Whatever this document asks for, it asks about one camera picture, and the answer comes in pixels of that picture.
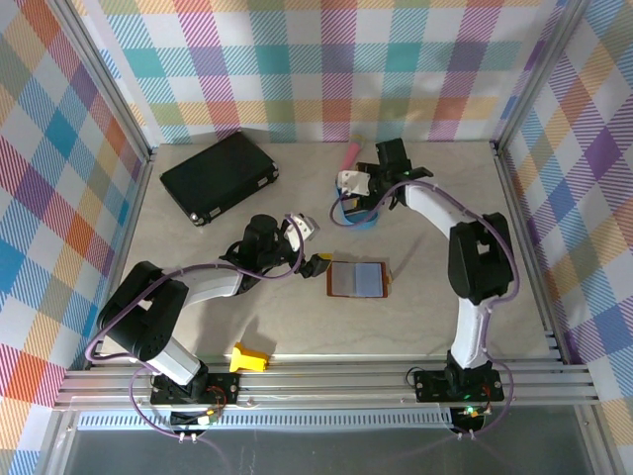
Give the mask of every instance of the cable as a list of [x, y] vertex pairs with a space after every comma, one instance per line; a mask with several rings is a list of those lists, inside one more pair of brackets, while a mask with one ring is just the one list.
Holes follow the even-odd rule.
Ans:
[[201, 441], [202, 443], [208, 445], [210, 448], [212, 448], [213, 450], [215, 450], [218, 455], [220, 456], [220, 459], [222, 460], [223, 464], [226, 466], [226, 469], [228, 471], [228, 473], [231, 473], [231, 467], [230, 467], [230, 463], [228, 462], [228, 459], [226, 458], [226, 456], [223, 454], [223, 452], [221, 451], [221, 449], [215, 445], [212, 441], [206, 439], [206, 438], [202, 438], [202, 436], [200, 437], [196, 437], [196, 436], [192, 436], [192, 435], [187, 435], [184, 432], [182, 432], [180, 435], [176, 434], [173, 431], [167, 430], [163, 427], [160, 427], [158, 425], [156, 425], [155, 423], [153, 423], [148, 416], [146, 416], [138, 407], [138, 403], [135, 400], [135, 394], [134, 394], [134, 384], [135, 384], [135, 380], [137, 379], [137, 377], [139, 376], [141, 371], [145, 371], [147, 368], [145, 367], [141, 367], [139, 368], [135, 374], [132, 375], [132, 378], [130, 378], [130, 385], [128, 386], [128, 395], [130, 396], [130, 402], [132, 403], [132, 407], [134, 408], [134, 410], [136, 411], [136, 413], [138, 414], [138, 416], [143, 419], [143, 421], [150, 426], [151, 428], [153, 428], [154, 430], [156, 430], [157, 432], [162, 433], [163, 435], [167, 435], [168, 437], [172, 437], [172, 438], [176, 438], [178, 440], [191, 440], [192, 442], [197, 442], [197, 441]]
[[[299, 225], [297, 225], [297, 223], [295, 223], [295, 220], [292, 219], [292, 217], [290, 215], [286, 215], [286, 220], [288, 220], [288, 222], [295, 227], [295, 230], [297, 231], [298, 235], [299, 235], [299, 255], [297, 257], [297, 260], [295, 261], [295, 264], [292, 266], [292, 268], [281, 275], [275, 275], [275, 276], [268, 276], [268, 275], [261, 275], [261, 274], [256, 274], [254, 272], [251, 272], [249, 270], [246, 269], [242, 269], [240, 267], [237, 267], [235, 265], [232, 264], [223, 264], [223, 263], [217, 263], [217, 262], [209, 262], [209, 263], [205, 263], [205, 264], [194, 264], [194, 265], [189, 265], [187, 267], [183, 267], [182, 269], [178, 269], [175, 270], [173, 272], [170, 272], [168, 274], [165, 274], [163, 276], [161, 276], [159, 279], [157, 279], [155, 282], [153, 282], [151, 285], [147, 286], [147, 288], [145, 290], [143, 290], [142, 292], [140, 292], [140, 294], [138, 294], [125, 308], [123, 308], [116, 316], [114, 316], [100, 331], [97, 332], [97, 334], [92, 338], [92, 340], [88, 343], [88, 345], [86, 346], [86, 350], [84, 351], [84, 355], [86, 357], [86, 359], [88, 361], [91, 361], [93, 363], [97, 363], [100, 361], [109, 361], [112, 359], [117, 359], [117, 358], [133, 358], [133, 359], [137, 359], [133, 354], [128, 353], [128, 352], [122, 352], [122, 353], [115, 353], [115, 354], [109, 354], [106, 356], [98, 356], [96, 354], [94, 354], [95, 348], [97, 346], [97, 344], [99, 344], [100, 341], [103, 340], [103, 338], [106, 336], [106, 334], [115, 327], [115, 325], [120, 322], [129, 312], [132, 311], [132, 309], [134, 309], [136, 307], [136, 305], [142, 301], [145, 297], [147, 297], [149, 294], [151, 294], [155, 289], [157, 289], [158, 287], [160, 287], [165, 281], [171, 279], [172, 277], [178, 277], [180, 275], [183, 274], [187, 274], [189, 272], [193, 272], [196, 270], [205, 270], [205, 269], [229, 269], [229, 270], [235, 270], [243, 275], [247, 275], [249, 277], [253, 277], [256, 279], [260, 279], [260, 280], [279, 280], [279, 279], [283, 279], [286, 277], [289, 277], [291, 275], [293, 275], [301, 266], [301, 262], [304, 259], [304, 238], [301, 234], [301, 230], [299, 228]], [[159, 373], [158, 370], [156, 370], [156, 368], [152, 367], [149, 363], [145, 362], [145, 361], [139, 361], [140, 364], [142, 364], [146, 369], [154, 372], [154, 373]]]
[[[193, 272], [196, 270], [204, 270], [204, 269], [229, 269], [229, 270], [235, 270], [243, 275], [247, 275], [256, 279], [260, 279], [260, 280], [279, 280], [279, 279], [283, 279], [286, 277], [289, 277], [291, 275], [293, 275], [301, 266], [301, 262], [304, 259], [304, 238], [301, 234], [301, 229], [299, 228], [299, 225], [295, 222], [295, 220], [292, 219], [292, 217], [290, 215], [286, 215], [286, 220], [295, 228], [295, 230], [297, 231], [297, 234], [299, 235], [299, 255], [297, 256], [297, 260], [295, 261], [295, 264], [291, 267], [291, 269], [289, 271], [287, 271], [284, 274], [281, 275], [276, 275], [276, 276], [267, 276], [267, 275], [262, 275], [262, 274], [256, 274], [254, 272], [251, 272], [249, 270], [246, 269], [242, 269], [240, 267], [237, 267], [235, 265], [231, 265], [231, 264], [222, 264], [222, 263], [216, 263], [216, 262], [209, 262], [209, 263], [205, 263], [205, 264], [194, 264], [194, 265], [190, 265], [187, 267], [183, 267], [182, 269], [178, 269], [175, 270], [173, 272], [170, 272], [168, 274], [165, 274], [163, 276], [161, 276], [159, 279], [157, 279], [155, 282], [153, 282], [152, 284], [150, 284], [149, 286], [147, 286], [147, 288], [145, 290], [143, 290], [142, 292], [140, 292], [127, 306], [125, 306], [118, 314], [116, 314], [100, 331], [97, 332], [97, 334], [95, 334], [95, 336], [92, 338], [92, 340], [88, 343], [88, 345], [86, 346], [86, 350], [84, 351], [84, 355], [86, 356], [86, 359], [88, 361], [91, 361], [93, 363], [96, 362], [100, 362], [100, 361], [109, 361], [109, 360], [113, 360], [113, 359], [117, 359], [117, 358], [134, 358], [137, 359], [133, 354], [129, 353], [129, 352], [121, 352], [121, 353], [115, 353], [115, 354], [110, 354], [110, 355], [106, 355], [106, 356], [100, 356], [100, 355], [96, 355], [94, 354], [95, 348], [97, 346], [97, 344], [99, 344], [100, 341], [103, 340], [103, 338], [106, 336], [106, 334], [118, 323], [120, 322], [129, 312], [132, 311], [132, 309], [134, 309], [136, 307], [136, 305], [142, 301], [145, 297], [147, 297], [149, 294], [151, 294], [155, 289], [157, 289], [158, 287], [160, 287], [165, 281], [167, 281], [168, 279], [171, 279], [172, 277], [178, 277], [180, 275], [184, 275], [186, 273], [189, 272]], [[153, 366], [151, 366], [149, 363], [145, 362], [145, 361], [138, 361], [141, 365], [142, 368], [140, 368], [139, 370], [136, 371], [136, 373], [133, 375], [133, 377], [130, 380], [130, 388], [129, 388], [129, 395], [130, 395], [130, 401], [132, 403], [132, 406], [134, 407], [136, 413], [140, 416], [141, 419], [143, 419], [145, 421], [146, 424], [148, 424], [151, 428], [157, 430], [158, 432], [162, 433], [163, 435], [167, 435], [170, 437], [175, 437], [180, 439], [179, 435], [176, 435], [173, 431], [169, 431], [166, 430], [162, 427], [157, 426], [156, 424], [154, 424], [152, 421], [149, 420], [148, 417], [145, 416], [145, 414], [142, 413], [142, 411], [138, 408], [138, 405], [135, 401], [134, 398], [134, 391], [133, 391], [133, 385], [134, 382], [136, 380], [136, 378], [138, 377], [140, 371], [142, 370], [148, 370], [151, 371], [152, 373], [156, 373], [158, 374], [159, 371], [156, 370], [156, 368], [154, 368]], [[224, 396], [225, 396], [225, 405], [226, 405], [226, 394], [224, 393], [224, 391], [222, 391]], [[201, 440], [202, 442], [206, 443], [208, 446], [212, 447], [214, 450], [216, 450], [220, 455], [221, 458], [225, 461], [225, 464], [227, 467], [229, 467], [228, 461], [226, 460], [226, 458], [222, 455], [222, 453], [220, 452], [220, 450], [210, 441], [210, 440], [205, 440], [202, 438], [194, 438], [192, 436], [185, 436], [186, 439], [192, 439], [192, 440]]]
[[329, 218], [335, 225], [339, 226], [340, 228], [356, 228], [358, 226], [364, 225], [369, 220], [374, 218], [376, 214], [378, 214], [379, 209], [385, 204], [385, 202], [389, 199], [389, 197], [394, 194], [396, 190], [404, 186], [416, 186], [419, 188], [424, 188], [429, 191], [432, 191], [433, 193], [437, 193], [439, 196], [441, 196], [446, 201], [448, 201], [451, 205], [457, 208], [462, 214], [481, 223], [486, 229], [486, 231], [488, 231], [493, 236], [493, 238], [495, 238], [495, 240], [498, 242], [499, 246], [503, 250], [505, 257], [507, 258], [507, 261], [509, 262], [510, 269], [512, 271], [512, 276], [514, 277], [514, 286], [512, 288], [512, 291], [504, 297], [497, 297], [493, 299], [492, 301], [488, 302], [488, 304], [484, 307], [484, 320], [483, 320], [483, 326], [482, 326], [482, 346], [483, 346], [482, 351], [484, 352], [484, 355], [488, 358], [489, 361], [491, 361], [493, 364], [500, 366], [501, 368], [505, 370], [505, 372], [507, 373], [507, 378], [509, 380], [508, 391], [507, 391], [508, 394], [507, 394], [505, 404], [503, 405], [503, 409], [501, 410], [501, 413], [488, 426], [477, 431], [477, 434], [486, 433], [490, 431], [491, 429], [495, 428], [496, 426], [498, 426], [498, 424], [503, 420], [503, 418], [505, 418], [505, 416], [507, 415], [510, 409], [510, 404], [512, 403], [512, 399], [514, 397], [514, 377], [512, 376], [512, 372], [510, 371], [510, 368], [505, 363], [493, 358], [488, 353], [488, 327], [490, 324], [490, 319], [491, 319], [491, 314], [493, 312], [493, 309], [497, 305], [510, 302], [518, 295], [518, 291], [521, 285], [521, 278], [518, 273], [518, 267], [516, 265], [516, 261], [514, 260], [514, 255], [512, 255], [512, 251], [510, 250], [509, 245], [507, 244], [507, 242], [505, 242], [505, 239], [503, 239], [503, 237], [498, 233], [498, 231], [493, 227], [493, 225], [491, 225], [488, 221], [486, 221], [483, 217], [481, 217], [477, 213], [466, 208], [466, 206], [460, 203], [456, 198], [454, 198], [448, 192], [444, 191], [443, 189], [439, 188], [436, 185], [433, 185], [425, 181], [407, 180], [407, 181], [401, 181], [400, 183], [396, 183], [389, 190], [387, 190], [387, 192], [383, 195], [381, 200], [376, 204], [374, 209], [372, 209], [367, 215], [365, 215], [365, 217], [362, 220], [351, 225], [343, 225], [342, 223], [339, 223], [334, 218], [334, 212], [336, 210], [336, 206], [345, 197], [345, 195], [341, 194], [334, 201], [331, 208], [329, 209]]

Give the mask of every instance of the yellow block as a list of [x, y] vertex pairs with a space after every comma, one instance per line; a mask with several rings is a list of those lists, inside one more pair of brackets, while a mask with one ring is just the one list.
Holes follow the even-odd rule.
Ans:
[[233, 353], [230, 356], [230, 368], [228, 371], [231, 373], [234, 373], [238, 369], [263, 371], [266, 369], [267, 364], [267, 354], [246, 349], [241, 345], [241, 343], [236, 343], [233, 347]]

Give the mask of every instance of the pink object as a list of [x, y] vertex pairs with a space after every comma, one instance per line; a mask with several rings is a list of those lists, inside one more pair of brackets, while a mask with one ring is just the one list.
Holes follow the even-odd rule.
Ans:
[[343, 158], [343, 162], [340, 165], [340, 171], [352, 169], [354, 162], [356, 161], [356, 156], [363, 148], [364, 143], [365, 139], [362, 136], [351, 136], [349, 138], [349, 147], [347, 148], [345, 158]]

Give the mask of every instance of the glass panel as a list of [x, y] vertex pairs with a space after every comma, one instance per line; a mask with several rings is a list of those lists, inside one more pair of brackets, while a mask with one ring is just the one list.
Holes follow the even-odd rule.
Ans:
[[475, 441], [452, 439], [448, 429], [222, 429], [207, 438], [218, 450], [150, 430], [80, 430], [66, 473], [127, 475], [147, 467], [178, 475], [592, 473], [572, 407], [514, 408]]

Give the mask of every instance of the checkered fabric wall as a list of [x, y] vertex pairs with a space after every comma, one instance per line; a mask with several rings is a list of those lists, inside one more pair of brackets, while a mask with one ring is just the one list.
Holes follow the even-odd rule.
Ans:
[[489, 140], [565, 1], [75, 5], [151, 142], [337, 142]]
[[25, 474], [102, 303], [140, 160], [45, 0], [0, 12], [0, 473]]
[[593, 0], [511, 144], [569, 346], [633, 473], [633, 1]]

